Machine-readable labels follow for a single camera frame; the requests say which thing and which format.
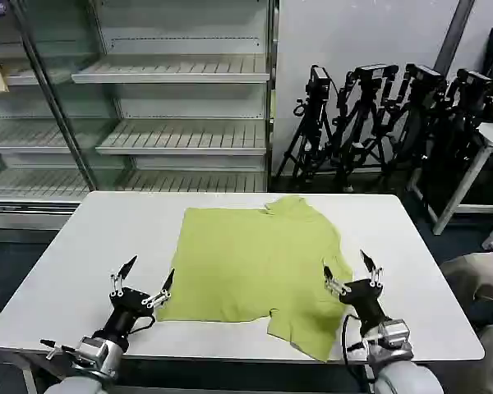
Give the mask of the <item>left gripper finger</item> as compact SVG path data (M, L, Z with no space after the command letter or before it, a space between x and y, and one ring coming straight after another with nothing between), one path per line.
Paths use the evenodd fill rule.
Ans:
M122 297L123 287L122 283L127 278L129 272L131 271L133 265L137 261L138 256L134 255L128 262L124 263L119 270L110 276L112 282L112 291L110 292L111 297Z
M172 268L170 274L168 275L161 291L157 295L149 296L142 300L142 304L148 309L155 309L160 307L171 297L170 289L173 284L175 269Z

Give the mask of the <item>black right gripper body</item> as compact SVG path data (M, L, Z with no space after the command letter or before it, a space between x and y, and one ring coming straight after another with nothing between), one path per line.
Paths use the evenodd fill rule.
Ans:
M339 300L345 305L351 305L361 321L360 333L366 335L371 329L389 321L389 317L378 301L382 288L371 285L370 279L361 279L346 284L345 290L339 295Z

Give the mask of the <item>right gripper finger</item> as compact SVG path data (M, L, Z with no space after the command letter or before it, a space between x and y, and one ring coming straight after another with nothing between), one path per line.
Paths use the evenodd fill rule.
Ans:
M334 278L333 273L327 265L323 267L323 274L325 278L325 287L329 292L337 293L340 296L348 294L348 287Z
M360 254L369 274L371 275L371 286L382 287L381 276L383 268L375 264L371 256L366 254L363 250L360 250Z

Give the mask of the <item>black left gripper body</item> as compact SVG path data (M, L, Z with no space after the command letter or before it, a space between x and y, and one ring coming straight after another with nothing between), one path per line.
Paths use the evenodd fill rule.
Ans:
M114 343L127 343L128 337L152 326L152 309L146 308L142 300L149 295L123 287L122 297L111 297L113 311L101 329L101 337Z

